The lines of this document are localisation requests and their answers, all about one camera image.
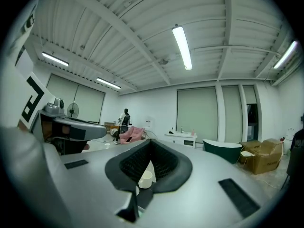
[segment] pink armchair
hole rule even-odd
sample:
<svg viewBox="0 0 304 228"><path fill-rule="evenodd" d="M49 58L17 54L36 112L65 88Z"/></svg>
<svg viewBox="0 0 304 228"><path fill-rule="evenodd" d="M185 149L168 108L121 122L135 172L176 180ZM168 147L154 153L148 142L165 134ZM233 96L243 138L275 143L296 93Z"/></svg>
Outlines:
<svg viewBox="0 0 304 228"><path fill-rule="evenodd" d="M140 140L143 134L144 128L131 127L128 131L119 135L120 144L128 144Z"/></svg>

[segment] window blind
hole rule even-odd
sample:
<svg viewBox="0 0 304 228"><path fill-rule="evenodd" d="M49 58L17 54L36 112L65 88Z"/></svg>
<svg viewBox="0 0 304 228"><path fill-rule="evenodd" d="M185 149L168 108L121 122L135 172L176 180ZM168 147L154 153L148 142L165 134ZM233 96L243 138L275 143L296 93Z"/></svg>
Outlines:
<svg viewBox="0 0 304 228"><path fill-rule="evenodd" d="M217 140L218 105L215 88L177 91L177 131L196 132L197 142Z"/></svg>
<svg viewBox="0 0 304 228"><path fill-rule="evenodd" d="M244 92L245 92L245 98L246 98L246 104L256 104L256 94L253 86L244 86Z"/></svg>
<svg viewBox="0 0 304 228"><path fill-rule="evenodd" d="M103 92L79 85L75 97L79 107L78 119L99 122L104 96Z"/></svg>
<svg viewBox="0 0 304 228"><path fill-rule="evenodd" d="M225 142L238 143L242 141L243 132L242 105L238 86L225 86L222 90L226 115Z"/></svg>
<svg viewBox="0 0 304 228"><path fill-rule="evenodd" d="M61 98L65 102L65 115L67 114L67 108L73 103L78 84L58 77L54 74L51 75L47 84L47 89L55 97Z"/></svg>

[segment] white cup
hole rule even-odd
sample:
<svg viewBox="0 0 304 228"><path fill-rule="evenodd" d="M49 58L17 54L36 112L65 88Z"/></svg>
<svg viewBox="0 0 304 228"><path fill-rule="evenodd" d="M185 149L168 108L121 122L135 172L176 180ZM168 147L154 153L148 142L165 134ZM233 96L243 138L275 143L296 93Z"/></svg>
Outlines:
<svg viewBox="0 0 304 228"><path fill-rule="evenodd" d="M140 188L149 188L152 185L152 173L150 171L144 171L141 179L138 182Z"/></svg>
<svg viewBox="0 0 304 228"><path fill-rule="evenodd" d="M139 188L136 186L136 195L139 194Z"/></svg>

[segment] gray machine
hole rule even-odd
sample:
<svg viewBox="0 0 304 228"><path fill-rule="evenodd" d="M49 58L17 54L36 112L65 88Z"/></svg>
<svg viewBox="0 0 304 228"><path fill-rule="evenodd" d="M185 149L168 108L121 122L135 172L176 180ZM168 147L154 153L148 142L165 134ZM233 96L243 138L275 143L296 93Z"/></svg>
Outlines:
<svg viewBox="0 0 304 228"><path fill-rule="evenodd" d="M106 127L64 115L64 101L56 98L37 111L30 131L44 142L52 143L61 154L80 153L86 142L106 135Z"/></svg>

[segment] electric fan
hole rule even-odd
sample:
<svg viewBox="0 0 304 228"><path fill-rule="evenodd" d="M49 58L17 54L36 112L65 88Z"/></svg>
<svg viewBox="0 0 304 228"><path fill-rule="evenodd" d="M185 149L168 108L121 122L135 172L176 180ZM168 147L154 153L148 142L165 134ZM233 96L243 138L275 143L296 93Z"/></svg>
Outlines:
<svg viewBox="0 0 304 228"><path fill-rule="evenodd" d="M69 117L77 118L79 114L78 105L76 103L72 103L68 106L66 113Z"/></svg>

